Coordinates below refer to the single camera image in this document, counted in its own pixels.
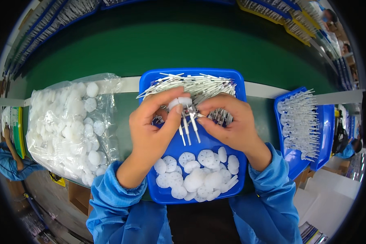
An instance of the worker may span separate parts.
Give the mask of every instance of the worker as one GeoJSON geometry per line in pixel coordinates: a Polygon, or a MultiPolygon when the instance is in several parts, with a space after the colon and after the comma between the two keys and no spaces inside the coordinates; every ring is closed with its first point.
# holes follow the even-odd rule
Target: worker
{"type": "Polygon", "coordinates": [[[18,181],[24,180],[36,170],[45,170],[31,159],[21,159],[11,142],[10,129],[5,125],[4,141],[0,143],[0,173],[6,178],[18,181]]]}
{"type": "Polygon", "coordinates": [[[346,148],[342,152],[337,153],[334,156],[342,159],[348,159],[351,158],[354,154],[359,153],[361,150],[362,150],[362,142],[361,137],[358,135],[357,139],[350,138],[346,148]]]}
{"type": "Polygon", "coordinates": [[[132,153],[123,163],[110,164],[91,187],[93,210],[86,224],[94,243],[302,243],[288,164],[259,138],[249,104],[225,93],[197,108],[203,115],[224,108],[233,122],[223,128],[206,117],[197,121],[220,142],[244,152],[255,192],[181,205],[140,201],[146,174],[181,124],[181,105],[167,116],[160,106],[189,96],[183,87],[173,88],[147,98],[130,115],[132,153]],[[165,118],[160,129],[151,125],[154,115],[165,118]]]}

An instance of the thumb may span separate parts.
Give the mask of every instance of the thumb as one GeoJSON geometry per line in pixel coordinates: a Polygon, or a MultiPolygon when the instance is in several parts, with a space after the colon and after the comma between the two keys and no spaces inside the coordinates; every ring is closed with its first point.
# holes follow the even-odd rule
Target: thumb
{"type": "Polygon", "coordinates": [[[222,142],[227,137],[228,131],[224,127],[215,124],[211,119],[200,117],[197,118],[197,121],[210,135],[218,139],[220,142],[222,142]]]}
{"type": "Polygon", "coordinates": [[[164,139],[172,140],[181,123],[183,105],[178,104],[169,111],[166,122],[159,130],[158,134],[164,139]]]}

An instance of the blue tray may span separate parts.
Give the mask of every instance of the blue tray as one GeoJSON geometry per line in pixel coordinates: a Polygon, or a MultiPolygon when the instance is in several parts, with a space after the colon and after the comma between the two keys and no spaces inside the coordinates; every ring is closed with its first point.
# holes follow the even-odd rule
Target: blue tray
{"type": "MultiPolygon", "coordinates": [[[[147,88],[149,88],[150,83],[154,80],[159,78],[165,77],[165,75],[159,74],[162,73],[169,73],[169,74],[179,74],[184,73],[185,76],[187,75],[199,75],[199,73],[204,73],[207,75],[214,75],[214,76],[221,76],[225,78],[232,78],[236,84],[236,97],[239,100],[247,102],[247,97],[245,95],[245,86],[244,86],[244,79],[243,76],[236,70],[229,70],[229,69],[211,69],[211,68],[171,68],[171,69],[159,69],[159,70],[150,70],[145,72],[140,79],[140,93],[144,92],[147,88]]],[[[183,145],[181,136],[179,132],[177,132],[171,143],[169,144],[166,152],[164,153],[163,157],[170,155],[176,159],[179,159],[179,156],[184,152],[190,152],[195,155],[195,158],[199,154],[199,152],[203,149],[211,149],[213,152],[218,152],[218,149],[221,146],[224,146],[226,149],[226,153],[229,155],[236,155],[240,162],[238,179],[239,182],[228,192],[220,194],[220,196],[216,199],[220,198],[227,198],[238,194],[244,186],[245,180],[245,169],[246,169],[246,162],[247,158],[245,157],[244,153],[231,149],[230,147],[222,144],[219,140],[215,139],[211,135],[209,135],[205,129],[197,123],[198,126],[198,133],[200,136],[201,143],[198,143],[197,138],[195,136],[195,132],[192,126],[189,127],[190,130],[190,139],[191,139],[191,146],[187,144],[187,146],[183,145]]],[[[187,173],[183,170],[183,178],[186,178],[187,173]]],[[[186,201],[184,199],[176,199],[171,196],[171,188],[160,188],[156,185],[156,177],[157,173],[155,169],[152,167],[150,172],[147,174],[146,178],[148,181],[148,188],[151,198],[160,204],[182,204],[182,203],[195,203],[195,199],[191,201],[186,201]]]]}
{"type": "Polygon", "coordinates": [[[335,105],[318,105],[316,112],[319,119],[319,132],[320,132],[320,152],[318,153],[318,159],[314,162],[308,160],[301,160],[301,151],[295,149],[285,149],[283,145],[284,137],[282,135],[283,125],[279,121],[281,114],[278,113],[277,104],[279,101],[283,101],[286,98],[294,95],[300,91],[306,91],[306,87],[300,87],[289,93],[277,97],[274,101],[274,112],[277,120],[279,142],[281,145],[281,153],[284,159],[289,163],[289,178],[295,179],[309,164],[310,169],[317,171],[325,163],[328,162],[331,156],[331,149],[333,144],[333,136],[335,131],[335,105]]]}

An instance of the fingernail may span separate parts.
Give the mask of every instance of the fingernail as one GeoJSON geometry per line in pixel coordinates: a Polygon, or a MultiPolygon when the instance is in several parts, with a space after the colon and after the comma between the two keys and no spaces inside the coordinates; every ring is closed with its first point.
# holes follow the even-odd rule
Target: fingernail
{"type": "Polygon", "coordinates": [[[202,118],[197,118],[197,122],[200,123],[200,124],[202,124],[203,123],[202,118]]]}
{"type": "Polygon", "coordinates": [[[182,111],[183,111],[183,105],[181,105],[181,104],[176,105],[176,112],[178,114],[181,114],[182,111]]]}

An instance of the clear plastic bag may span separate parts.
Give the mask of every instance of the clear plastic bag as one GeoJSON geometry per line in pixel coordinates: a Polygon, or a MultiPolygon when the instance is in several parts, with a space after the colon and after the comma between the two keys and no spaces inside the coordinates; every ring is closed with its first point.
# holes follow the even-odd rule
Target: clear plastic bag
{"type": "Polygon", "coordinates": [[[114,93],[120,77],[110,73],[63,81],[31,95],[27,148],[49,171],[90,186],[119,159],[114,93]]]}

